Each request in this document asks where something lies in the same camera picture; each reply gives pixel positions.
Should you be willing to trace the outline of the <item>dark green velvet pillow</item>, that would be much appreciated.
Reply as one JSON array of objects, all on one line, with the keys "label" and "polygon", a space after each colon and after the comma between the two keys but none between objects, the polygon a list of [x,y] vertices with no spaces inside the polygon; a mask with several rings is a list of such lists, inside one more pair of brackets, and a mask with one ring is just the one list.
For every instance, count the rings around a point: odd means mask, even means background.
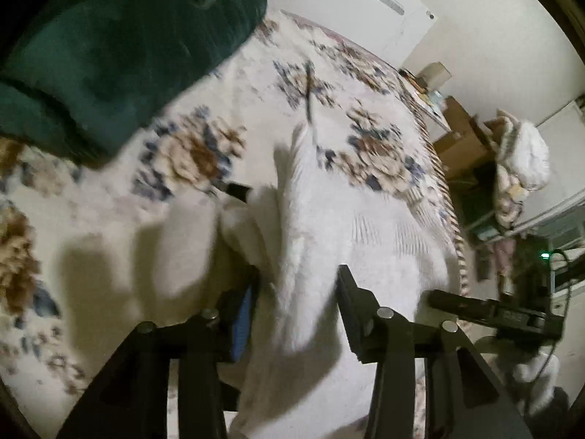
[{"label": "dark green velvet pillow", "polygon": [[104,165],[231,57],[268,0],[1,0],[1,135]]}]

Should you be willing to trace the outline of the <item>white dotted knit garment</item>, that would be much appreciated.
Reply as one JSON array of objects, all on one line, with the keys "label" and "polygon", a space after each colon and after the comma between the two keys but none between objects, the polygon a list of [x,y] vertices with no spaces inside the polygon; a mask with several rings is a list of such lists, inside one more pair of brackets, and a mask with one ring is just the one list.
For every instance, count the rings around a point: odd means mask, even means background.
[{"label": "white dotted knit garment", "polygon": [[408,320],[434,319],[426,291],[460,288],[455,248],[429,203],[408,205],[322,169],[315,135],[298,125],[276,152],[278,185],[254,188],[221,216],[229,245],[261,273],[233,438],[361,432],[375,367],[348,345],[335,300],[343,264]]}]

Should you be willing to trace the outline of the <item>pile of white fluffy clothes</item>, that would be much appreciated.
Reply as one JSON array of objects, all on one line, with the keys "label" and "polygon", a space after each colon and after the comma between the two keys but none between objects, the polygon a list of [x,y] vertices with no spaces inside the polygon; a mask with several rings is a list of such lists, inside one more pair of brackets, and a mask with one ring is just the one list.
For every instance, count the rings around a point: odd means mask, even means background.
[{"label": "pile of white fluffy clothes", "polygon": [[549,148],[532,122],[502,109],[486,126],[496,154],[495,218],[503,230],[512,230],[528,197],[549,182]]}]

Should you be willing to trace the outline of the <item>floral fleece bed blanket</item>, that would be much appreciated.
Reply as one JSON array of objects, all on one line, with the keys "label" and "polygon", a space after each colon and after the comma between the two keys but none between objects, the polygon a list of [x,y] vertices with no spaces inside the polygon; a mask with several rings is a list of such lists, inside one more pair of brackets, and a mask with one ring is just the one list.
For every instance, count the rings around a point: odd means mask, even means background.
[{"label": "floral fleece bed blanket", "polygon": [[184,322],[238,284],[251,263],[222,213],[278,185],[276,152],[302,123],[322,169],[429,203],[461,288],[457,222],[415,88],[366,50],[270,12],[99,169],[2,141],[1,379],[36,436],[57,436],[138,323]]}]

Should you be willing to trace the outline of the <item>brown cardboard boxes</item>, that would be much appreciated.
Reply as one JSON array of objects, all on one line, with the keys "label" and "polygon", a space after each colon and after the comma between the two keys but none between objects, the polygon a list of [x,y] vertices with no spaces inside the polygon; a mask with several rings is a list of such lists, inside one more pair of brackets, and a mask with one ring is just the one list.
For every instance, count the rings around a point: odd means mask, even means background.
[{"label": "brown cardboard boxes", "polygon": [[452,96],[445,103],[443,116],[451,131],[434,142],[433,147],[446,179],[461,179],[485,162],[493,162],[495,152],[476,116],[470,116]]}]

